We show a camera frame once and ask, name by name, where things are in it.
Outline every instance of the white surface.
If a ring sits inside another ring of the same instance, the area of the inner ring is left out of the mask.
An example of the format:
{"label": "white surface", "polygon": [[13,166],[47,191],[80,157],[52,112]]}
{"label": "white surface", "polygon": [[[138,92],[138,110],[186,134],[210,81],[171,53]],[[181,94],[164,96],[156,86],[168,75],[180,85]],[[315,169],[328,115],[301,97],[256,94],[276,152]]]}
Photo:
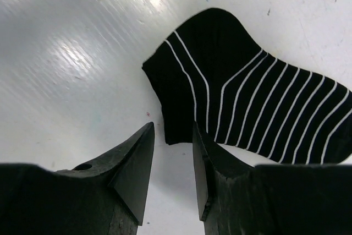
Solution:
{"label": "white surface", "polygon": [[204,234],[191,145],[164,143],[141,64],[207,7],[231,11],[274,56],[352,89],[352,0],[0,0],[0,162],[73,168],[154,121],[138,234]]}

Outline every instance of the sock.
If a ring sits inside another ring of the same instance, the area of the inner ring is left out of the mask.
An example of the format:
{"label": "sock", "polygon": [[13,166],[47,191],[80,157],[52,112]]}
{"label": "sock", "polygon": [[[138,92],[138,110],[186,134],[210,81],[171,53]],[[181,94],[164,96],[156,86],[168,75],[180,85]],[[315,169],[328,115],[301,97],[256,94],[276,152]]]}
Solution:
{"label": "sock", "polygon": [[338,163],[352,153],[350,91],[274,58],[225,10],[187,20],[142,68],[168,144],[192,142],[197,121],[215,142],[280,163]]}

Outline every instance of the white line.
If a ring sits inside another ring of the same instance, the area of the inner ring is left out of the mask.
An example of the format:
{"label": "white line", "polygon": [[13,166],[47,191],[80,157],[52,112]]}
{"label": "white line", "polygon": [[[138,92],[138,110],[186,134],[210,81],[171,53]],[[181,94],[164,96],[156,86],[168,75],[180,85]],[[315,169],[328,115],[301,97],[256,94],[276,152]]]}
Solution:
{"label": "white line", "polygon": [[235,111],[236,111],[236,105],[237,105],[237,100],[239,97],[239,94],[244,86],[244,84],[247,82],[248,78],[250,77],[250,75],[254,72],[255,69],[257,69],[257,67],[264,61],[264,59],[266,57],[268,57],[269,53],[267,53],[258,63],[256,66],[253,67],[252,70],[250,70],[250,72],[247,74],[247,76],[245,77],[245,79],[243,80],[242,84],[240,85],[240,87],[237,90],[236,93],[236,97],[235,97],[235,102],[233,103],[233,108],[232,108],[232,117],[231,117],[231,122],[230,122],[230,126],[229,126],[229,130],[227,131],[227,135],[226,135],[226,140],[225,140],[225,144],[227,144],[227,141],[229,139],[230,136],[230,132],[232,129],[232,125],[233,125],[233,119],[235,118]]}
{"label": "white line", "polygon": [[288,68],[288,63],[286,63],[286,65],[285,65],[285,67],[283,68],[283,70],[282,70],[280,76],[279,76],[278,79],[276,80],[274,86],[273,86],[272,89],[270,90],[270,93],[268,94],[267,98],[265,99],[265,102],[264,102],[264,104],[263,104],[263,106],[262,106],[262,109],[260,110],[259,116],[258,116],[258,118],[257,118],[257,120],[256,120],[256,122],[255,122],[255,124],[254,124],[253,130],[252,130],[252,134],[251,134],[251,137],[250,137],[249,142],[248,142],[248,144],[247,144],[246,150],[249,149],[249,147],[250,147],[250,145],[251,145],[251,143],[252,143],[253,136],[254,136],[254,132],[255,132],[255,130],[257,129],[259,120],[260,120],[260,118],[261,118],[262,115],[263,115],[263,112],[264,112],[264,109],[265,109],[265,107],[266,107],[266,104],[268,104],[268,101],[269,101],[271,95],[274,93],[276,86],[279,84],[279,82],[280,82],[282,76],[284,75],[284,73],[286,72],[286,69],[287,69],[287,68]]}
{"label": "white line", "polygon": [[312,149],[313,149],[313,145],[314,145],[315,139],[317,138],[320,129],[323,127],[323,125],[325,124],[326,120],[327,120],[333,113],[335,113],[335,111],[346,101],[346,99],[347,99],[349,93],[350,93],[350,91],[347,89],[346,95],[343,97],[343,99],[340,101],[340,103],[337,104],[337,105],[330,111],[330,113],[322,120],[322,122],[319,124],[319,126],[318,126],[318,128],[317,128],[317,130],[315,131],[315,134],[314,134],[314,136],[313,136],[313,139],[312,139],[312,142],[311,142],[311,144],[310,144],[310,147],[309,147],[308,157],[307,157],[306,164],[309,163],[310,154],[311,154],[311,151],[312,151]]}
{"label": "white line", "polygon": [[335,131],[340,127],[340,125],[351,115],[352,113],[352,109],[350,109],[349,112],[347,112],[347,114],[340,120],[339,123],[336,124],[335,128],[329,133],[328,138],[325,141],[325,145],[324,145],[324,149],[323,149],[323,154],[321,155],[321,159],[320,159],[320,164],[322,165],[324,163],[324,158],[325,158],[325,153],[326,153],[326,148],[328,147],[329,144],[329,140],[332,136],[332,134],[335,133]]}
{"label": "white line", "polygon": [[183,40],[181,39],[180,35],[178,35],[177,31],[174,31],[174,33],[176,34],[176,37],[179,39],[179,41],[181,42],[183,48],[185,49],[186,53],[188,54],[188,57],[191,59],[193,65],[195,66],[195,68],[197,69],[198,73],[202,76],[203,81],[205,83],[205,88],[207,90],[207,113],[206,113],[206,124],[205,124],[205,128],[206,128],[206,132],[208,133],[208,123],[209,123],[209,105],[210,105],[210,93],[209,93],[209,85],[207,80],[205,79],[204,75],[202,74],[201,70],[198,68],[197,64],[194,62],[191,54],[189,53],[187,47],[185,46],[185,43],[183,42]]}
{"label": "white line", "polygon": [[302,91],[305,89],[306,85],[308,84],[308,82],[309,82],[310,79],[312,78],[312,75],[313,75],[313,73],[312,73],[312,72],[309,72],[309,76],[308,76],[306,82],[304,83],[304,85],[301,87],[301,89],[300,89],[299,92],[297,93],[297,95],[296,95],[296,97],[295,97],[295,99],[294,99],[294,101],[293,101],[293,103],[292,103],[292,105],[291,105],[289,111],[287,112],[287,115],[286,115],[286,117],[285,117],[283,123],[281,124],[281,127],[279,128],[278,133],[276,134],[273,147],[272,147],[272,149],[271,149],[271,151],[270,151],[269,156],[267,157],[268,159],[270,159],[271,156],[273,155],[273,152],[274,152],[274,149],[275,149],[275,146],[276,146],[276,142],[277,142],[277,140],[278,140],[278,138],[279,138],[279,136],[280,136],[281,130],[283,129],[283,127],[284,127],[284,125],[285,125],[285,123],[286,123],[286,121],[287,121],[287,119],[288,119],[288,116],[291,114],[291,111],[292,111],[293,107],[295,106],[298,97],[301,95]]}
{"label": "white line", "polygon": [[268,75],[268,73],[270,72],[270,70],[274,67],[274,65],[277,63],[277,58],[275,58],[274,62],[270,65],[270,67],[266,70],[266,72],[264,73],[264,75],[262,76],[262,78],[260,79],[257,87],[255,88],[252,96],[251,96],[251,99],[249,101],[249,104],[247,106],[247,109],[246,109],[246,113],[244,114],[244,118],[243,118],[243,122],[242,122],[242,127],[241,127],[241,131],[240,131],[240,135],[238,136],[238,140],[237,140],[237,143],[235,146],[239,146],[239,143],[241,141],[241,138],[242,138],[242,134],[243,134],[243,130],[244,130],[244,126],[246,125],[246,121],[247,121],[247,116],[248,116],[248,113],[249,113],[249,110],[253,104],[253,100],[254,100],[254,97],[257,95],[258,93],[258,90],[260,88],[260,86],[262,85],[265,77]]}
{"label": "white line", "polygon": [[191,80],[191,77],[189,76],[189,74],[185,71],[185,69],[183,68],[182,63],[180,62],[179,58],[177,57],[174,48],[172,47],[171,43],[168,40],[165,40],[165,42],[170,46],[172,53],[174,54],[177,62],[180,64],[181,66],[181,70],[182,72],[184,72],[184,74],[187,76],[188,78],[188,82],[191,86],[191,90],[192,90],[192,95],[193,95],[193,101],[194,101],[194,121],[197,121],[197,100],[196,100],[196,94],[194,93],[194,87],[193,87],[193,83]]}
{"label": "white line", "polygon": [[310,119],[308,120],[308,123],[307,123],[307,125],[306,125],[306,127],[305,127],[305,129],[304,129],[304,131],[303,131],[303,133],[302,133],[302,136],[301,136],[301,138],[300,138],[300,140],[299,140],[299,142],[298,142],[298,144],[297,144],[297,147],[296,147],[296,149],[295,149],[295,151],[294,151],[294,153],[293,153],[292,164],[294,164],[295,161],[296,161],[297,152],[298,152],[298,150],[299,150],[299,147],[300,147],[301,144],[302,144],[302,141],[303,141],[304,136],[305,136],[306,133],[307,133],[307,130],[308,130],[308,127],[309,127],[310,123],[312,122],[313,118],[315,117],[316,113],[317,113],[318,110],[321,108],[321,106],[325,103],[325,101],[327,101],[327,99],[332,95],[332,93],[334,93],[334,91],[336,90],[336,87],[337,87],[337,83],[336,83],[336,81],[335,81],[334,87],[331,88],[330,92],[329,92],[329,93],[324,97],[324,99],[319,103],[319,105],[316,107],[315,111],[313,112],[312,116],[311,116]]}
{"label": "white line", "polygon": [[218,137],[218,133],[219,133],[219,128],[220,128],[220,120],[221,120],[221,112],[222,112],[222,105],[223,105],[223,100],[224,100],[224,91],[226,86],[240,73],[243,72],[244,69],[246,69],[256,58],[258,58],[258,56],[263,52],[263,49],[260,50],[259,53],[257,53],[257,55],[255,57],[253,57],[252,60],[250,60],[245,66],[243,66],[241,68],[241,70],[239,70],[237,73],[235,73],[229,80],[226,81],[226,83],[222,86],[221,88],[221,95],[220,95],[220,108],[219,108],[219,116],[218,116],[218,124],[216,127],[216,133],[215,133],[215,139],[214,141],[217,140]]}
{"label": "white line", "polygon": [[296,81],[299,72],[300,72],[300,69],[297,68],[297,71],[296,71],[295,75],[293,76],[293,78],[292,78],[290,84],[287,86],[285,92],[282,94],[282,97],[281,97],[280,101],[278,102],[278,104],[277,104],[277,106],[276,106],[276,108],[275,108],[275,111],[274,111],[274,113],[273,113],[273,116],[272,116],[271,119],[270,119],[270,122],[269,122],[269,124],[268,124],[268,127],[266,128],[266,130],[265,130],[265,132],[264,132],[264,135],[263,135],[262,140],[261,140],[261,142],[260,142],[260,144],[259,144],[259,148],[258,148],[258,150],[256,151],[256,154],[258,154],[258,153],[260,152],[260,150],[261,150],[261,148],[262,148],[262,145],[263,145],[263,143],[264,143],[265,137],[266,137],[266,135],[268,134],[268,131],[269,131],[269,129],[270,129],[271,124],[272,124],[273,121],[274,121],[274,118],[275,118],[275,116],[276,116],[276,113],[277,113],[277,111],[279,110],[279,108],[280,108],[280,106],[281,106],[281,103],[282,103],[283,100],[285,99],[286,94],[287,94],[288,91],[290,90],[290,88],[291,88],[291,86],[293,85],[293,83]]}
{"label": "white line", "polygon": [[299,112],[296,120],[295,120],[295,123],[293,123],[293,126],[292,126],[292,129],[290,131],[290,134],[288,135],[288,139],[286,140],[286,144],[285,144],[285,148],[284,148],[284,151],[281,155],[281,159],[279,160],[279,163],[281,163],[283,160],[284,160],[284,157],[285,157],[285,154],[286,154],[286,151],[287,151],[287,147],[290,143],[290,140],[291,140],[291,137],[292,137],[292,134],[293,134],[293,131],[295,130],[297,124],[298,124],[298,121],[299,119],[301,118],[302,114],[303,114],[303,111],[306,109],[308,103],[311,101],[311,99],[313,98],[313,96],[318,92],[319,88],[323,85],[325,81],[325,76],[322,77],[320,83],[318,84],[318,86],[314,89],[313,93],[308,97],[307,101],[304,103],[301,111]]}

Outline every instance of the black cloth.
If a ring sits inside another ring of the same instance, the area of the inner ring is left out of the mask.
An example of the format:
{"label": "black cloth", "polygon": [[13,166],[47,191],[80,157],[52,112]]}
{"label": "black cloth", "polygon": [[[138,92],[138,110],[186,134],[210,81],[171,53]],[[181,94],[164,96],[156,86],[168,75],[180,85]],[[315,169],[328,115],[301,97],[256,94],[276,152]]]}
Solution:
{"label": "black cloth", "polygon": [[352,95],[265,52],[238,19],[211,8],[171,33],[144,64],[168,144],[193,121],[217,143],[281,163],[338,163],[352,153]]}

